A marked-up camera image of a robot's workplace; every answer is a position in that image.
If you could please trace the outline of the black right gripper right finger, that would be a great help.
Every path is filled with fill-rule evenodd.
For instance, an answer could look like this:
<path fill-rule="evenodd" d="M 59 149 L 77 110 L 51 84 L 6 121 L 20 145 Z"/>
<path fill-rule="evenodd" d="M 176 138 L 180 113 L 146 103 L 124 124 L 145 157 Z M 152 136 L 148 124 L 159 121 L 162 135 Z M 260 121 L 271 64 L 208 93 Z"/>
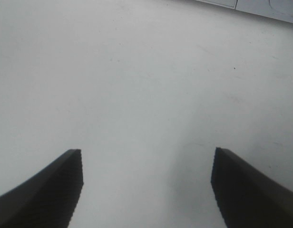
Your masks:
<path fill-rule="evenodd" d="M 293 192 L 217 147 L 211 186 L 228 228 L 293 228 Z"/>

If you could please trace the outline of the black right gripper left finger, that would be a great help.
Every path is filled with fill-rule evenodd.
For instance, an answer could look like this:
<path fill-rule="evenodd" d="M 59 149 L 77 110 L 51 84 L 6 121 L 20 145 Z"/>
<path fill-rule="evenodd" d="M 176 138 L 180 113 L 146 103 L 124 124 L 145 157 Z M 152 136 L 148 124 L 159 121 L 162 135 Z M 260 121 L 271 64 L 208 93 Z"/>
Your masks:
<path fill-rule="evenodd" d="M 0 228 L 67 228 L 84 185 L 80 149 L 70 149 L 0 196 Z"/>

